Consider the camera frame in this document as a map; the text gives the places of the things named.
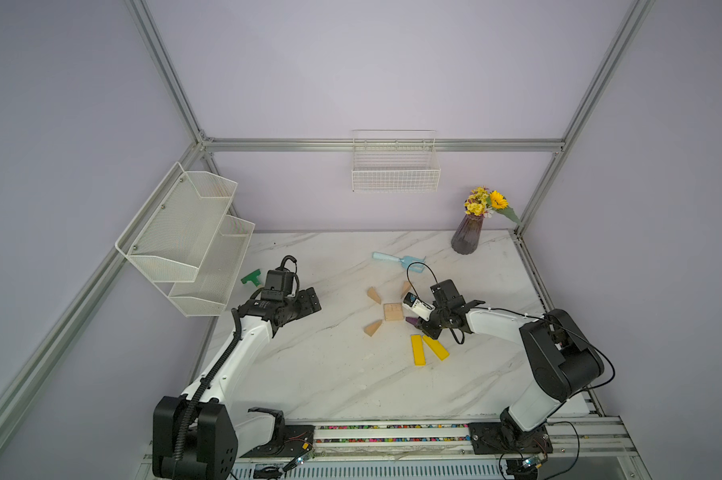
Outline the natural wooden wedge block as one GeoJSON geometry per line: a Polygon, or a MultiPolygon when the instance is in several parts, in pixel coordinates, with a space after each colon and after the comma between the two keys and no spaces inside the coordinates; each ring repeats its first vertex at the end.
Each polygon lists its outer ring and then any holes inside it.
{"type": "Polygon", "coordinates": [[[363,331],[367,336],[373,337],[375,335],[375,333],[379,330],[379,328],[383,325],[383,323],[384,323],[383,320],[374,321],[374,322],[366,325],[363,328],[363,331]]]}

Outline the natural wooden triangle block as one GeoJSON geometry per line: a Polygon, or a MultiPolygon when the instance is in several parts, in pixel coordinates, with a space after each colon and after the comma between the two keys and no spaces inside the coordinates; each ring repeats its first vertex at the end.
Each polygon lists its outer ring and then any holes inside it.
{"type": "Polygon", "coordinates": [[[367,296],[377,304],[382,304],[382,299],[374,287],[370,287],[367,290],[367,296]]]}

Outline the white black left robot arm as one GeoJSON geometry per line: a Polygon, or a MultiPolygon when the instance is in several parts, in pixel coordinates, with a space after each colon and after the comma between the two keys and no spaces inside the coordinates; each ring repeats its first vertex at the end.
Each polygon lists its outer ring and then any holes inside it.
{"type": "Polygon", "coordinates": [[[252,297],[231,310],[234,328],[201,374],[177,396],[165,396],[152,420],[152,473],[162,479],[227,479],[236,460],[300,453],[288,440],[281,410],[250,407],[235,412],[239,384],[279,328],[321,310],[310,287],[288,297],[252,297]]]}

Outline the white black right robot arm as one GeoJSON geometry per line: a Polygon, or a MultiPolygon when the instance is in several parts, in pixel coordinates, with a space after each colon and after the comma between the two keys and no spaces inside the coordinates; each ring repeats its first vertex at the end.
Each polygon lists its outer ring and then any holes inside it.
{"type": "Polygon", "coordinates": [[[483,301],[458,296],[427,303],[410,292],[403,304],[417,317],[417,328],[436,340],[444,330],[481,334],[521,346],[532,381],[497,421],[469,425],[477,454],[547,454],[543,444],[548,419],[611,366],[568,312],[554,309],[528,316],[483,301]]]}

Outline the yellow angled rectangular block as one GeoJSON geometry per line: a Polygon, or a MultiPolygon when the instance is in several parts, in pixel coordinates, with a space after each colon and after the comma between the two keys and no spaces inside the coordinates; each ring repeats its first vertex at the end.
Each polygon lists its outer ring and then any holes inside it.
{"type": "Polygon", "coordinates": [[[423,336],[422,340],[439,360],[443,361],[449,357],[449,351],[438,340],[428,336],[423,336]]]}

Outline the natural wooden square block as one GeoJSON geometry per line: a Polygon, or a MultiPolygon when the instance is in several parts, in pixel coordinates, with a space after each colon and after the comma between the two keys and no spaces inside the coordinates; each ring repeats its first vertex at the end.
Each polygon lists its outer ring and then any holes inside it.
{"type": "Polygon", "coordinates": [[[383,305],[383,315],[385,321],[403,321],[403,307],[400,303],[386,303],[383,305]]]}

